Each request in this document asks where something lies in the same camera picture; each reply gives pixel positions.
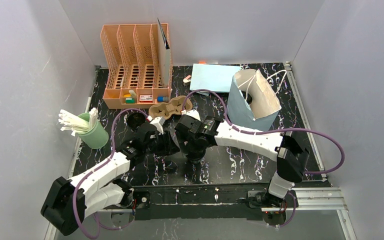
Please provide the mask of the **black cup with shiny contents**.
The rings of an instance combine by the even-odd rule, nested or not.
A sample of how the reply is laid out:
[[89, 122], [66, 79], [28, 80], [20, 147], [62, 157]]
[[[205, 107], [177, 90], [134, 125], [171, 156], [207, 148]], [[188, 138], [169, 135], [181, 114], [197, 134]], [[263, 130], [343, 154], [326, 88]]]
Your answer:
[[186, 158], [192, 164], [198, 164], [204, 158], [205, 155], [202, 154], [189, 154]]

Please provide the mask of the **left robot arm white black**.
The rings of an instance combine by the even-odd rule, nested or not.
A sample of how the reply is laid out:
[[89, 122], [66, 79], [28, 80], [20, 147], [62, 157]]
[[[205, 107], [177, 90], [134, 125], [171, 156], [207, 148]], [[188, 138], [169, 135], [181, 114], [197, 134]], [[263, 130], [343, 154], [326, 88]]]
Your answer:
[[146, 122], [105, 160], [69, 179], [57, 178], [40, 214], [68, 236], [86, 217], [111, 205], [133, 203], [134, 189], [127, 182], [116, 179], [118, 176], [142, 163], [149, 154], [165, 157], [178, 152], [180, 148], [168, 130], [159, 132], [155, 125]]

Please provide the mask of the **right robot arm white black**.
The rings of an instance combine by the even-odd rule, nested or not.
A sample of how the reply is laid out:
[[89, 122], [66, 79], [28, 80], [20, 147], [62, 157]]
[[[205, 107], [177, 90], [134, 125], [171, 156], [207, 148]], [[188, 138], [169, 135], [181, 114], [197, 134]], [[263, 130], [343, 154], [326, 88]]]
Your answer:
[[310, 155], [309, 149], [296, 139], [295, 131], [257, 135], [246, 127], [234, 127], [213, 116], [201, 121], [182, 115], [175, 126], [175, 135], [182, 154], [192, 163], [199, 162], [213, 146], [254, 152], [276, 162], [276, 172], [266, 192], [247, 197], [251, 208], [283, 208], [292, 187], [303, 181]]

